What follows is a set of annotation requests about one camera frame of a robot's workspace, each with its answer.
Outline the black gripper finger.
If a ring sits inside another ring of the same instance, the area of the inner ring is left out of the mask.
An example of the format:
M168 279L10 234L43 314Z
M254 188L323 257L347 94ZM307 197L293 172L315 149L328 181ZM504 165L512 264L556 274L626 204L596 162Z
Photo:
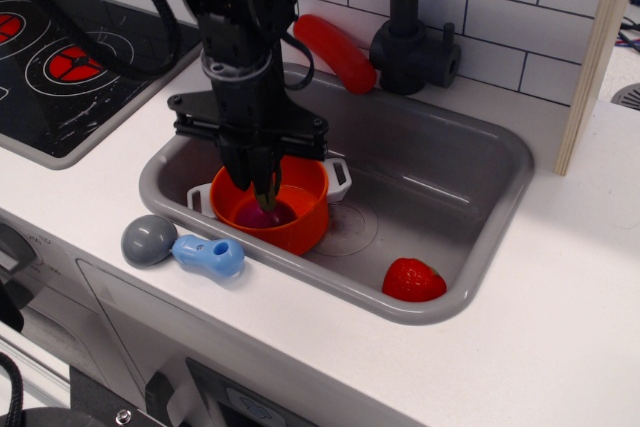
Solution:
M233 184L242 191L248 190L252 178L246 148L235 143L220 141L218 150Z
M281 183L282 155L268 146L250 150L249 167L254 195L260 206L275 206Z

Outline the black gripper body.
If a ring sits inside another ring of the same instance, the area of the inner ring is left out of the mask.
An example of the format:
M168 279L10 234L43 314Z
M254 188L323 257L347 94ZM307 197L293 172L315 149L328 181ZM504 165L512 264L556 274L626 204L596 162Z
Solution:
M168 106L178 134L217 147L267 147L313 160L327 153L328 122L287 95L279 58L244 80L215 78L208 91L176 94Z

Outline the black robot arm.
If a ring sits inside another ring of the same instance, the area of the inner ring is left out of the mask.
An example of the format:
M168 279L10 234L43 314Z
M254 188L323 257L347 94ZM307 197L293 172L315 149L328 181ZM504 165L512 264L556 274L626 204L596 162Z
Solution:
M289 28L297 0L182 0L199 29L207 92L169 100L177 133L212 140L234 185L275 208L286 155L321 160L327 122L296 105L285 82L281 45L304 51Z

